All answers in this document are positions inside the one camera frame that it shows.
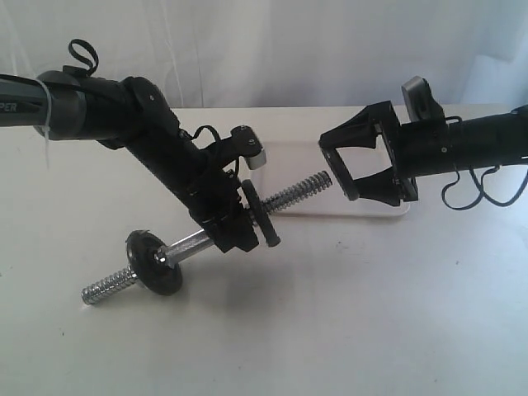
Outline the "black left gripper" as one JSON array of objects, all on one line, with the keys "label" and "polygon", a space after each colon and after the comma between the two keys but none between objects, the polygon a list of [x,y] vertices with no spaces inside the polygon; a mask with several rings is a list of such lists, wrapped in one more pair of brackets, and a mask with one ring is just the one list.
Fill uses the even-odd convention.
[{"label": "black left gripper", "polygon": [[241,203],[241,182],[213,156],[166,156],[164,186],[188,209],[223,253],[250,252],[258,245]]}]

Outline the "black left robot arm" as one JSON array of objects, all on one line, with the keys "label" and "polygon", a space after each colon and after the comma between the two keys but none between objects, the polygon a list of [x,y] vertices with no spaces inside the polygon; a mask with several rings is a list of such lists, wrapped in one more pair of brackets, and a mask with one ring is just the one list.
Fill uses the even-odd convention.
[{"label": "black left robot arm", "polygon": [[95,140],[127,149],[188,210],[222,251],[257,245],[243,208],[241,182],[226,167],[264,162],[254,131],[234,127],[228,138],[208,125],[188,134],[160,90],[146,78],[121,82],[50,71],[38,79],[1,76],[1,125],[32,126],[53,141]]}]

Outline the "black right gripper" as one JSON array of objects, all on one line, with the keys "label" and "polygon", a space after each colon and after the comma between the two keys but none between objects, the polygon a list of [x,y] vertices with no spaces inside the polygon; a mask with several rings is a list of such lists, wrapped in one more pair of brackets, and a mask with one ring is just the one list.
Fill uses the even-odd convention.
[{"label": "black right gripper", "polygon": [[417,200],[415,177],[405,176],[401,155],[401,124],[390,101],[364,107],[348,121],[320,135],[319,148],[330,152],[341,148],[375,149],[378,134],[384,141],[391,167],[355,179],[361,199],[390,206]]}]

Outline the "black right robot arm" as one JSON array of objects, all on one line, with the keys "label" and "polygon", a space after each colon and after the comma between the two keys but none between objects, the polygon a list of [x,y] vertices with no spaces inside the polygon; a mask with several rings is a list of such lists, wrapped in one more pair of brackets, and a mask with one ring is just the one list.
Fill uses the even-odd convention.
[{"label": "black right robot arm", "polygon": [[[389,167],[353,178],[339,149],[375,149],[378,139],[387,149]],[[432,119],[403,124],[392,103],[382,101],[321,134],[318,146],[348,200],[399,206],[418,199],[419,177],[526,164],[527,108],[470,120],[438,111]]]}]

